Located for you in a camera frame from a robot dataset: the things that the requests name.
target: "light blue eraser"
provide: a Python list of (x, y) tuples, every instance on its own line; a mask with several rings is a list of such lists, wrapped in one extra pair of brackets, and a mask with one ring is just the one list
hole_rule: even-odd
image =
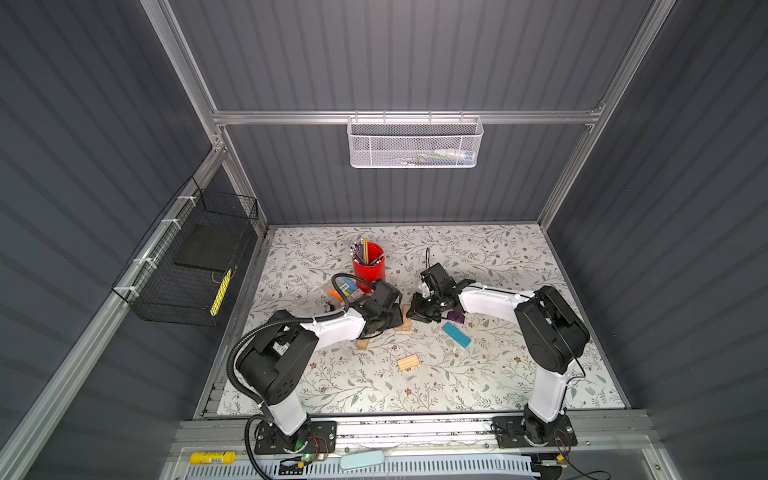
[(384, 452), (382, 450), (371, 450), (370, 452), (344, 455), (339, 461), (339, 467), (342, 470), (354, 470), (355, 468), (373, 467), (382, 463), (384, 463)]
[(448, 335), (454, 339), (459, 345), (461, 345), (463, 348), (467, 348), (471, 340), (468, 336), (466, 336), (464, 333), (462, 333), (461, 330), (457, 329), (453, 324), (446, 323), (442, 327), (442, 331), (445, 333), (448, 333)]

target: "red pencil cup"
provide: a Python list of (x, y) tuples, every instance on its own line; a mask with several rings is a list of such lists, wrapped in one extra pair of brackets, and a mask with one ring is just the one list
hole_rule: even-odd
[[(382, 253), (384, 253), (384, 250), (382, 250), (381, 247), (373, 242), (368, 242), (369, 260), (374, 261), (375, 259), (379, 258)], [(353, 261), (352, 265), (355, 267), (355, 275), (359, 276), (368, 283), (373, 283), (373, 280), (386, 280), (384, 274), (384, 260), (386, 260), (386, 257), (382, 257), (382, 260), (374, 266), (360, 265), (356, 261)], [(371, 293), (371, 289), (367, 286), (361, 283), (357, 283), (357, 286), (363, 292)]]

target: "yellow glue stick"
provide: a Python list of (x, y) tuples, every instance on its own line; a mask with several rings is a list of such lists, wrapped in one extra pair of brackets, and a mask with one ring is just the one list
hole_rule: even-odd
[(229, 465), (235, 461), (235, 452), (195, 452), (190, 465)]

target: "black wire mesh basket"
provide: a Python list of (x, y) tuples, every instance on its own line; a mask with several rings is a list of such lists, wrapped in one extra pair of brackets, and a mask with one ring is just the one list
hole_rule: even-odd
[[(185, 198), (142, 255), (147, 231), (112, 290), (142, 319), (215, 326), (228, 320), (257, 244), (257, 200), (203, 189)], [(133, 280), (119, 283), (129, 272)]]

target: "floral tablecloth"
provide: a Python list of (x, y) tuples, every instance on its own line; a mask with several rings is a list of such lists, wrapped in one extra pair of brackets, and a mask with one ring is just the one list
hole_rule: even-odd
[[(408, 301), (424, 270), (425, 249), (456, 280), (535, 290), (556, 287), (575, 308), (538, 225), (430, 227), (301, 227), (276, 231), (245, 331), (278, 309), (295, 315), (323, 311), (319, 288), (331, 275), (351, 272), (349, 245), (368, 237), (386, 252), (386, 279)], [(447, 412), (521, 409), (533, 386), (535, 363), (516, 323), (468, 314), (455, 324), (470, 339), (460, 347), (442, 324), (414, 321), (410, 332), (389, 330), (366, 350), (353, 341), (316, 352), (296, 391), (309, 412)], [(397, 360), (416, 354), (420, 365), (401, 372)], [(623, 408), (605, 364), (590, 340), (581, 364), (587, 378), (565, 396), (569, 408)], [(227, 383), (220, 415), (256, 411)]]

